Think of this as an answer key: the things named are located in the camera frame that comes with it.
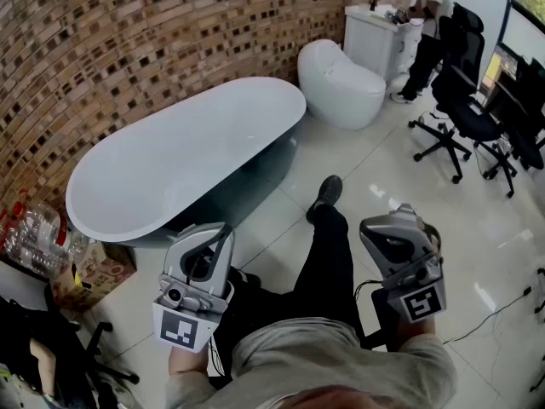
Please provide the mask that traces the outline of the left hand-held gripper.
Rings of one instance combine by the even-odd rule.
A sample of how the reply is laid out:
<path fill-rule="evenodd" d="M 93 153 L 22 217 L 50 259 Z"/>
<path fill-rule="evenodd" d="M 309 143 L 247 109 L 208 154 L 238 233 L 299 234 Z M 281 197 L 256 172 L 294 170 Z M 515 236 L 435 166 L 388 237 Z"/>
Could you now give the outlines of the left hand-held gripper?
<path fill-rule="evenodd" d="M 234 240 L 231 226 L 209 223 L 187 229 L 168 248 L 152 303 L 157 340 L 192 353 L 208 345 L 234 294 L 227 282 Z"/>

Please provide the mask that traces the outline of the clear plastic water jug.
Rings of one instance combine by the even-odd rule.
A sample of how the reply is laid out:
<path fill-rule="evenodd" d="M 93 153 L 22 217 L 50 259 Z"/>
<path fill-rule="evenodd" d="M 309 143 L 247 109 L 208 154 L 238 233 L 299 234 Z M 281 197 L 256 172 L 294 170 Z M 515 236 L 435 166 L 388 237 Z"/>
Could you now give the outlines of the clear plastic water jug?
<path fill-rule="evenodd" d="M 89 238 L 58 210 L 38 203 L 26 211 L 7 245 L 14 261 L 45 279 L 55 279 L 83 259 Z"/>
<path fill-rule="evenodd" d="M 27 191 L 21 189 L 13 205 L 0 211 L 0 255 L 6 254 L 8 236 L 18 229 L 20 221 L 26 214 L 26 195 Z"/>

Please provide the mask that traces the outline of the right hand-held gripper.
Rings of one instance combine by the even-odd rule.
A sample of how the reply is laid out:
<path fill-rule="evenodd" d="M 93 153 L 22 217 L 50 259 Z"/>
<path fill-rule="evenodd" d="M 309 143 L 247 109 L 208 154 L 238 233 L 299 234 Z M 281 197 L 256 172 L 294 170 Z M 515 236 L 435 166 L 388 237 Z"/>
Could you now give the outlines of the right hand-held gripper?
<path fill-rule="evenodd" d="M 441 236 L 410 204 L 361 221 L 359 237 L 375 261 L 387 304 L 411 324 L 446 310 Z"/>

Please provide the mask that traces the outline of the wall display screen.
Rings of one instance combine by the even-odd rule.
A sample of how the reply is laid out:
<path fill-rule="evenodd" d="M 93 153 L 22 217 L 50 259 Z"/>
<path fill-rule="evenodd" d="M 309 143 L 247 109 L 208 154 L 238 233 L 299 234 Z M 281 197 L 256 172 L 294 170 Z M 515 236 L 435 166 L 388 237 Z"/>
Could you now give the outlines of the wall display screen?
<path fill-rule="evenodd" d="M 545 67 L 545 0 L 508 0 L 498 46 Z"/>

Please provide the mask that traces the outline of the wooden desk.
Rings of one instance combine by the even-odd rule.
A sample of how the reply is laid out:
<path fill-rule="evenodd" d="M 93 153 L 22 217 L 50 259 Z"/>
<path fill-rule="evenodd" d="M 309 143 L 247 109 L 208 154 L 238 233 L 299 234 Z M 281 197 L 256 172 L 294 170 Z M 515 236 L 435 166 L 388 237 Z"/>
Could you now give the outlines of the wooden desk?
<path fill-rule="evenodd" d="M 479 91 L 487 100 L 492 94 L 497 81 L 508 83 L 516 80 L 518 61 L 500 46 L 496 46 Z"/>

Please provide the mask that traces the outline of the white sink cabinet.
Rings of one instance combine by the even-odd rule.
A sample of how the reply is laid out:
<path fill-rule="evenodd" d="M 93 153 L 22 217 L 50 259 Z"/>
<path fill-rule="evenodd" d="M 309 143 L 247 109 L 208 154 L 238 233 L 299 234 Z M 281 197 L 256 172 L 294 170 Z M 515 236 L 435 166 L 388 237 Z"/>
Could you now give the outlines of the white sink cabinet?
<path fill-rule="evenodd" d="M 397 24 L 398 10 L 380 4 L 347 6 L 343 51 L 352 62 L 378 74 L 389 82 L 406 74 L 416 58 L 422 35 L 422 21 Z"/>

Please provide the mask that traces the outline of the person's left forearm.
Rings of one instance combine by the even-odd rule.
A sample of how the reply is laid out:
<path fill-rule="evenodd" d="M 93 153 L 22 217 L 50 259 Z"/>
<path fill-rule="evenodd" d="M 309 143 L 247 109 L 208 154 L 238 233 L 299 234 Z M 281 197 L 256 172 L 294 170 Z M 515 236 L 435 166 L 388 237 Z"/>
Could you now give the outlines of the person's left forearm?
<path fill-rule="evenodd" d="M 209 364 L 209 349 L 190 352 L 173 347 L 169 354 L 169 375 L 175 376 L 186 372 L 198 372 L 207 375 Z"/>

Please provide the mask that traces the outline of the white oval bathtub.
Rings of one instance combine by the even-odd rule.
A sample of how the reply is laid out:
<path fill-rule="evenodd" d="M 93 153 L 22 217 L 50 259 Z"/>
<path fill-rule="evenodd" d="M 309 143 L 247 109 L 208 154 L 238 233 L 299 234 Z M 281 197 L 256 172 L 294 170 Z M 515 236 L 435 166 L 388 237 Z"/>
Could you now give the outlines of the white oval bathtub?
<path fill-rule="evenodd" d="M 278 78 L 240 78 L 128 125 L 91 148 L 66 190 L 82 233 L 165 248 L 193 224 L 239 225 L 285 178 L 307 103 Z"/>

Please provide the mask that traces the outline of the black high-back office chair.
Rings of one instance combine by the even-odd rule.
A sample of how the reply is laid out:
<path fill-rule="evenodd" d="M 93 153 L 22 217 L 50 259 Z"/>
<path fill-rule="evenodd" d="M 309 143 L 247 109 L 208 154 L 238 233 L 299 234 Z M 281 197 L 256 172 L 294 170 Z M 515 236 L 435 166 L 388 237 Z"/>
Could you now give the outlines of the black high-back office chair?
<path fill-rule="evenodd" d="M 437 101 L 437 110 L 446 114 L 453 124 L 448 128 L 440 123 L 432 128 L 420 119 L 411 120 L 408 127 L 418 127 L 434 136 L 437 142 L 413 159 L 421 161 L 427 155 L 444 148 L 448 151 L 456 174 L 452 182 L 462 179 L 462 170 L 457 153 L 463 154 L 465 161 L 471 152 L 455 141 L 454 134 L 477 143 L 495 141 L 501 131 L 495 119 L 473 97 L 478 91 L 479 69 L 485 46 L 484 24 L 471 10 L 459 3 L 453 6 L 450 17 L 439 19 L 440 45 L 445 52 L 439 75 L 432 81 L 432 94 Z"/>

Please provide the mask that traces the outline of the person's right forearm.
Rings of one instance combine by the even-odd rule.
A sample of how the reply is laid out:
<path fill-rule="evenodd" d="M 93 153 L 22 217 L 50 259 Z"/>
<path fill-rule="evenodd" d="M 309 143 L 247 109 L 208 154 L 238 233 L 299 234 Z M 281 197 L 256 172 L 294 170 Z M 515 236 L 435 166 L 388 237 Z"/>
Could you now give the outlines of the person's right forearm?
<path fill-rule="evenodd" d="M 397 328 L 397 341 L 401 346 L 413 337 L 425 334 L 436 334 L 435 319 L 425 319 L 415 323 L 406 320 L 400 320 Z"/>

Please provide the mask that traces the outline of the person's black trousers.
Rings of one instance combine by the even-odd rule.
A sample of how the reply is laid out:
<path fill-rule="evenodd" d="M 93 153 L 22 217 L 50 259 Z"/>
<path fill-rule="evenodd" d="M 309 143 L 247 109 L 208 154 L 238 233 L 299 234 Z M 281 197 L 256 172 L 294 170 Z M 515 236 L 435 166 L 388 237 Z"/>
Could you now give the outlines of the person's black trousers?
<path fill-rule="evenodd" d="M 217 390 L 232 381 L 232 352 L 249 334 L 284 320 L 323 318 L 352 327 L 360 342 L 364 331 L 353 297 L 353 258 L 345 217 L 334 207 L 320 205 L 315 212 L 314 234 L 307 260 L 292 291 L 278 294 L 245 281 L 232 271 L 234 296 L 215 333 L 225 378 L 212 377 Z"/>

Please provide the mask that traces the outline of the person's dark shoe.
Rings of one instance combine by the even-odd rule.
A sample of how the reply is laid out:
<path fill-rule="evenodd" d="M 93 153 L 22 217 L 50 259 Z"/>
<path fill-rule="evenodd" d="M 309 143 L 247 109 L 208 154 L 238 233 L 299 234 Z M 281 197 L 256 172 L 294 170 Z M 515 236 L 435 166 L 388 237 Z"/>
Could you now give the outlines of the person's dark shoe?
<path fill-rule="evenodd" d="M 313 225 L 316 209 L 320 205 L 334 206 L 341 197 L 342 179 L 337 175 L 328 176 L 318 190 L 318 196 L 306 213 L 307 221 Z"/>

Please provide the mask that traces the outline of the printed cardboard box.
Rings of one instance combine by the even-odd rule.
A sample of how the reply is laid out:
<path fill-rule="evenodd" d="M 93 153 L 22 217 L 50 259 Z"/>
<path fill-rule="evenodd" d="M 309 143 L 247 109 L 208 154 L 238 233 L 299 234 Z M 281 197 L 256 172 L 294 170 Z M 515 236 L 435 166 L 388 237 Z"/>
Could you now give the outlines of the printed cardboard box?
<path fill-rule="evenodd" d="M 50 283 L 54 302 L 60 308 L 85 312 L 135 272 L 127 247 L 95 242 L 78 264 L 67 266 Z"/>

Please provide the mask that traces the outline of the white egg-shaped toilet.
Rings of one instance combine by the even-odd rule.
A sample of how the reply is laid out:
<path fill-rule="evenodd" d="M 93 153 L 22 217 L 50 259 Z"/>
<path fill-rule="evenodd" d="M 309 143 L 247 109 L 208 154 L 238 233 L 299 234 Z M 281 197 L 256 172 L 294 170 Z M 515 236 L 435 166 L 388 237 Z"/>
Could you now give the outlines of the white egg-shaped toilet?
<path fill-rule="evenodd" d="M 308 111 L 327 124 L 344 130 L 361 130 L 371 124 L 382 108 L 385 80 L 353 63 L 329 39 L 302 47 L 297 74 Z"/>

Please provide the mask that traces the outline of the black swivel chair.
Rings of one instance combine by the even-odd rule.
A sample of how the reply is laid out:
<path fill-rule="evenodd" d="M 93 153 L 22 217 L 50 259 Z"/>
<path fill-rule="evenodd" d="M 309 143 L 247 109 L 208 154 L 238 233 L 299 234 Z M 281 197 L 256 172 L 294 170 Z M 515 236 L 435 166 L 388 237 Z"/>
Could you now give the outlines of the black swivel chair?
<path fill-rule="evenodd" d="M 86 346 L 79 330 L 57 307 L 29 309 L 0 297 L 0 364 L 48 409 L 118 409 L 118 382 L 137 385 L 140 377 L 97 360 L 110 322 L 99 322 Z"/>

